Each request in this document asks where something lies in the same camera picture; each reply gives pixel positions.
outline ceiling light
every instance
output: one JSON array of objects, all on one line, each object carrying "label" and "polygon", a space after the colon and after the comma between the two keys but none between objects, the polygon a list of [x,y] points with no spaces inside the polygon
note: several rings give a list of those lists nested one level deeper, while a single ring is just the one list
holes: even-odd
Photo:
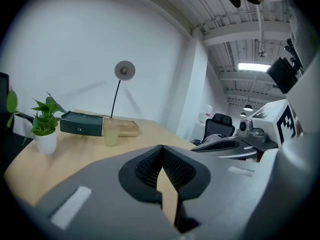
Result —
[{"label": "ceiling light", "polygon": [[251,105],[245,105],[243,110],[246,110],[246,111],[254,111],[252,106]]},{"label": "ceiling light", "polygon": [[271,65],[256,64],[256,63],[239,63],[238,64],[239,70],[267,72],[267,69],[270,67],[271,67]]}]

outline potted plant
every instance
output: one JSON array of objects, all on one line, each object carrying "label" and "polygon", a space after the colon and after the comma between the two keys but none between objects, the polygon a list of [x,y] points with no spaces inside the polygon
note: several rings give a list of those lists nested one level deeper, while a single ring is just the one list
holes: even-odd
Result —
[{"label": "potted plant", "polygon": [[[60,118],[54,117],[57,111],[66,112],[48,93],[49,97],[45,99],[45,103],[35,100],[37,107],[32,108],[36,111],[32,123],[31,133],[34,135],[34,140],[37,148],[46,155],[51,155],[57,147],[56,126]],[[11,89],[7,98],[7,110],[12,113],[7,122],[7,127],[10,127],[14,115],[23,114],[17,110],[18,98],[16,93]]]}]

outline lamp stand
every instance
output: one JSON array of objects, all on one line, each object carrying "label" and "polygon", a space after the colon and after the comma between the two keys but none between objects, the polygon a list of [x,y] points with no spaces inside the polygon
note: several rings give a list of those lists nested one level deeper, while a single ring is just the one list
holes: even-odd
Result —
[{"label": "lamp stand", "polygon": [[112,115],[114,113],[114,108],[115,108],[115,103],[116,103],[116,98],[117,98],[120,82],[121,82],[121,80],[119,80],[118,87],[116,88],[116,92],[115,92],[115,96],[114,96],[114,101],[113,101],[113,106],[112,106],[112,111],[111,111],[110,118],[112,118]]}]

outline light fixture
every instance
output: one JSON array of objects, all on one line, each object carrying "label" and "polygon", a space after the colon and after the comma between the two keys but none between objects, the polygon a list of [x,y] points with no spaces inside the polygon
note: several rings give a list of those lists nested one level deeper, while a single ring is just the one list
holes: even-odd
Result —
[{"label": "light fixture", "polygon": [[245,105],[243,110],[246,110],[246,111],[254,111],[252,106],[251,105]]},{"label": "light fixture", "polygon": [[122,81],[130,80],[134,77],[135,73],[136,73],[136,68],[130,61],[123,60],[123,61],[120,61],[117,65],[115,65],[114,74],[119,79],[119,83],[118,83],[118,87],[116,88],[110,118],[112,118],[112,115],[114,113],[116,98],[117,98],[118,89],[119,89],[121,80]]},{"label": "light fixture", "polygon": [[256,64],[256,63],[239,63],[238,64],[239,70],[250,70],[250,71],[260,71],[260,72],[267,72],[267,69],[270,67],[271,65]]}]

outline white pot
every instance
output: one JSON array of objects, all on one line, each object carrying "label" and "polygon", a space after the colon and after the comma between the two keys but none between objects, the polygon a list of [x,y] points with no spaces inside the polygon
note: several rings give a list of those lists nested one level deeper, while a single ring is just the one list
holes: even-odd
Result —
[{"label": "white pot", "polygon": [[57,147],[56,131],[46,136],[38,136],[34,134],[34,140],[37,148],[46,155],[51,155]]}]

